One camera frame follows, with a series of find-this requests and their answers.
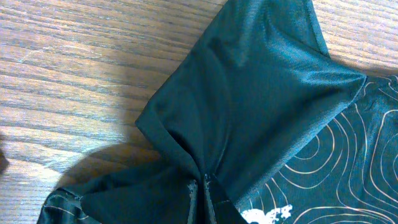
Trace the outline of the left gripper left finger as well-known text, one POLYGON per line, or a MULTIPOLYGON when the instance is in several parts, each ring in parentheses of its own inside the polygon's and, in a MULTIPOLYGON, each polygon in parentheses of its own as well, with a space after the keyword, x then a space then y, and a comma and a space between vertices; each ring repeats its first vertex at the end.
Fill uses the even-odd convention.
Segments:
POLYGON ((203 186, 196 180, 191 180, 188 184, 188 189, 190 201, 187 224, 205 224, 207 214, 203 186))

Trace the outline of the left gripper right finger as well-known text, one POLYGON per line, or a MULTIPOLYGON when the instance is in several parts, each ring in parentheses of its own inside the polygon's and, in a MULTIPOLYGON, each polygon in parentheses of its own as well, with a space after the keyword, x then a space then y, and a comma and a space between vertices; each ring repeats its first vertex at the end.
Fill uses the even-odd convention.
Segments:
POLYGON ((224 188, 213 174, 203 179, 205 223, 207 224, 248 224, 240 215, 224 188))

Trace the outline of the black printed cycling jersey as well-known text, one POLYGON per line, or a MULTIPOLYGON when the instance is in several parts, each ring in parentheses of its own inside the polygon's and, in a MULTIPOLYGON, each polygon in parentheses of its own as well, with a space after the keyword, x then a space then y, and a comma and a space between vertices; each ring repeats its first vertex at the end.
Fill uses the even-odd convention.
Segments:
POLYGON ((397 75, 332 61, 310 1, 228 1, 136 126, 162 159, 55 190, 39 223, 187 223, 206 174, 247 223, 397 222, 397 75))

